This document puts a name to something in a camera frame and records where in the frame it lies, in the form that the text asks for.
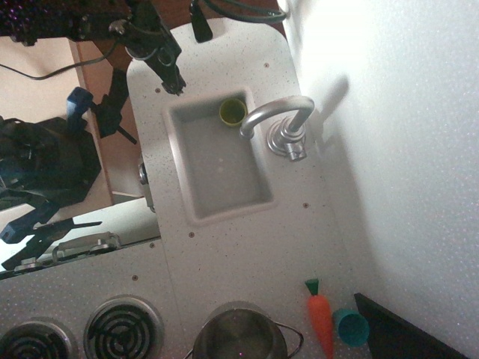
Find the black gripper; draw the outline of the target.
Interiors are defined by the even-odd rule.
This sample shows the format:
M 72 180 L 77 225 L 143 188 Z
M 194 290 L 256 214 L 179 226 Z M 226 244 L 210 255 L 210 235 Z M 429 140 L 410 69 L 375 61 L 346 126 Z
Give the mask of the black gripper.
M 147 62 L 167 93 L 180 96 L 186 86 L 176 65 L 181 48 L 151 1 L 126 1 L 130 15 L 109 25 L 130 57 Z

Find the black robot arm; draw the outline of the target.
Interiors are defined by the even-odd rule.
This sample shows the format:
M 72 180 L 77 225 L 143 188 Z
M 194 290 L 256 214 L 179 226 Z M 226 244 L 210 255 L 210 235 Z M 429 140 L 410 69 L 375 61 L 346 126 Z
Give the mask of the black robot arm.
M 114 39 L 160 77 L 167 93 L 179 96 L 186 86 L 177 66 L 181 48 L 151 1 L 2 1 L 1 36 L 24 46 Z

